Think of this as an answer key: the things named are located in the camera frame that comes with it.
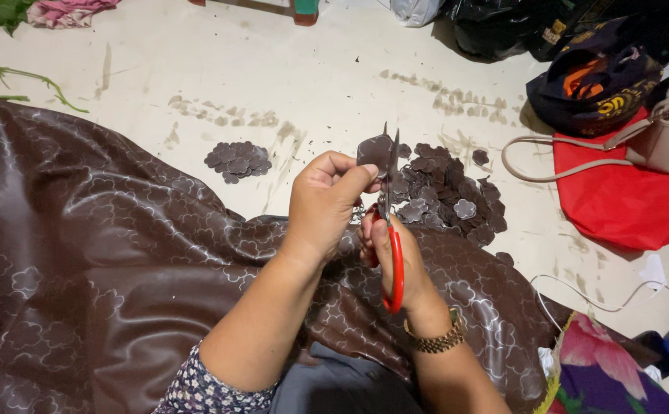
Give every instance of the orange cloth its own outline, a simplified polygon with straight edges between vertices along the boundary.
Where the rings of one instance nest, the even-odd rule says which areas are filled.
[[[585,64],[574,66],[569,70],[564,82],[564,91],[567,97],[571,97],[574,90],[579,87],[579,83],[585,75],[592,73],[602,62],[600,59],[589,61]],[[597,83],[589,86],[583,86],[577,94],[580,98],[591,98],[603,91],[603,86]]]

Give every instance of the red scissor handle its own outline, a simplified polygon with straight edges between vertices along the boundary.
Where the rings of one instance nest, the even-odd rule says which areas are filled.
[[[370,213],[371,211],[374,212],[374,222],[382,219],[376,205],[370,207],[366,213]],[[396,233],[393,226],[388,228],[388,235],[390,237],[390,251],[394,255],[393,299],[388,297],[383,286],[381,286],[381,294],[383,296],[383,305],[385,306],[385,309],[388,313],[393,315],[401,310],[401,303],[403,302],[403,252],[401,250],[401,237],[398,236],[398,233]]]

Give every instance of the brown fabric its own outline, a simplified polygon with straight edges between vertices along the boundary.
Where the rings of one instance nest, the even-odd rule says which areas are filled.
[[[200,180],[106,128],[0,102],[0,412],[150,412],[286,225],[245,222]],[[531,412],[546,388],[537,347],[551,347],[554,330],[529,283],[456,233],[411,229],[486,372],[514,412]],[[311,362],[317,340],[409,381],[403,315],[386,315],[352,230],[292,359]],[[549,307],[560,323],[569,316]]]

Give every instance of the white cable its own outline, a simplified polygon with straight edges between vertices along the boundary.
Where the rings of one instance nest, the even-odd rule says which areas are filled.
[[[584,298],[585,298],[587,301],[589,301],[590,303],[592,303],[592,304],[594,304],[595,306],[598,306],[600,309],[603,309],[603,310],[608,311],[608,312],[617,312],[617,311],[619,311],[619,310],[621,310],[621,309],[625,309],[625,308],[634,308],[634,307],[636,307],[636,306],[641,306],[641,305],[645,304],[646,302],[648,302],[649,300],[651,300],[652,297],[658,295],[659,292],[661,292],[662,290],[664,290],[664,288],[666,287],[665,284],[662,284],[662,286],[661,286],[661,288],[660,288],[659,290],[657,290],[656,292],[654,292],[654,294],[652,294],[651,296],[647,297],[646,299],[644,299],[644,300],[641,301],[640,303],[638,303],[638,304],[634,304],[634,305],[628,305],[628,302],[631,300],[631,298],[633,298],[633,296],[636,294],[636,292],[638,291],[638,289],[639,289],[640,287],[642,287],[644,284],[648,284],[648,283],[661,284],[661,283],[659,283],[658,281],[645,281],[645,282],[643,282],[642,284],[638,285],[638,287],[636,287],[636,289],[633,291],[633,293],[631,294],[631,296],[628,297],[628,299],[626,300],[626,303],[625,303],[625,304],[623,304],[623,305],[621,305],[621,306],[617,306],[617,305],[609,305],[609,304],[604,304],[604,303],[602,303],[602,302],[598,302],[598,301],[596,301],[595,299],[593,299],[592,297],[587,296],[585,293],[580,292],[576,287],[572,286],[571,284],[565,282],[564,280],[562,280],[562,279],[560,279],[560,278],[556,278],[556,277],[554,277],[554,276],[550,276],[550,275],[536,275],[536,276],[534,276],[534,278],[531,279],[531,282],[529,282],[529,283],[530,283],[531,286],[536,290],[536,293],[539,295],[539,301],[541,302],[541,307],[544,308],[544,312],[546,312],[546,316],[548,316],[549,319],[551,319],[551,322],[552,322],[552,323],[554,324],[554,326],[556,326],[557,329],[559,329],[560,331],[562,331],[562,327],[560,326],[560,324],[557,323],[556,320],[554,320],[554,318],[553,318],[553,317],[551,316],[551,314],[549,313],[549,310],[547,310],[546,305],[544,304],[544,299],[542,298],[542,296],[541,296],[541,292],[539,291],[539,283],[538,283],[538,281],[537,281],[536,286],[534,287],[534,281],[535,281],[537,278],[552,278],[552,279],[554,279],[554,280],[556,280],[556,281],[560,281],[560,282],[562,282],[563,284],[569,286],[572,290],[574,290],[575,292],[577,292],[578,295],[584,297]],[[607,308],[615,308],[615,310],[604,309],[604,308],[606,308],[606,307],[607,307]]]

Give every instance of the watch bracelet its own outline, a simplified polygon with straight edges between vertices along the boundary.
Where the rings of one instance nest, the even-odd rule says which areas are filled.
[[[406,319],[403,320],[403,329],[409,335],[409,340],[419,352],[440,353],[452,349],[454,346],[465,342],[465,320],[456,308],[450,308],[449,315],[452,319],[452,327],[441,337],[420,338],[409,330]]]

